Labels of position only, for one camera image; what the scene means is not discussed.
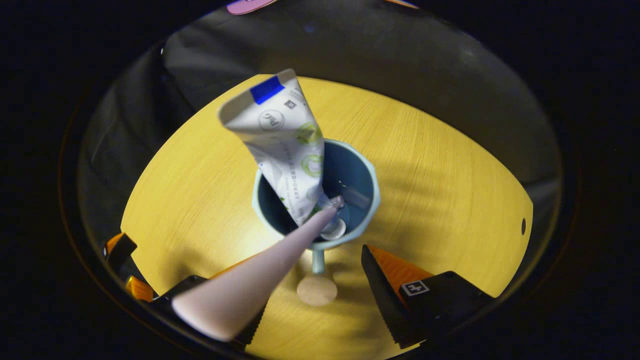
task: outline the white toothpaste tube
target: white toothpaste tube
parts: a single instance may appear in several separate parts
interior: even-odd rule
[[[344,205],[322,188],[324,138],[293,70],[227,101],[218,117],[244,142],[298,226],[321,209]],[[336,218],[321,236],[335,240],[345,230],[344,221]]]

